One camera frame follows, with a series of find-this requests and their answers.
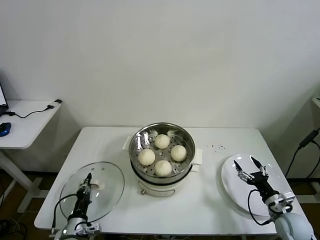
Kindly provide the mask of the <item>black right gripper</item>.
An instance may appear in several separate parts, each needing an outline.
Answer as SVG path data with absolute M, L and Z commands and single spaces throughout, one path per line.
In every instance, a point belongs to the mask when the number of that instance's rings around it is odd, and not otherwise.
M 250 157 L 254 165 L 260 170 L 258 172 L 247 173 L 243 171 L 241 166 L 234 160 L 235 169 L 237 171 L 237 176 L 245 183 L 256 187 L 262 200 L 267 200 L 268 198 L 279 195 L 280 193 L 277 190 L 274 190 L 271 185 L 268 183 L 268 173 L 266 167 L 262 165 L 256 158 L 253 156 Z

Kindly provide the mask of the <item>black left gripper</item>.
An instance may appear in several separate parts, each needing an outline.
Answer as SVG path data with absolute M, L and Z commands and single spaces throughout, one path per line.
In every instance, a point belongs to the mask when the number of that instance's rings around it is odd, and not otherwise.
M 91 203 L 91 193 L 88 192 L 88 186 L 91 186 L 92 173 L 90 172 L 85 178 L 85 182 L 80 185 L 79 191 L 76 193 L 77 200 L 75 202 L 71 218 L 88 219 L 87 211 Z

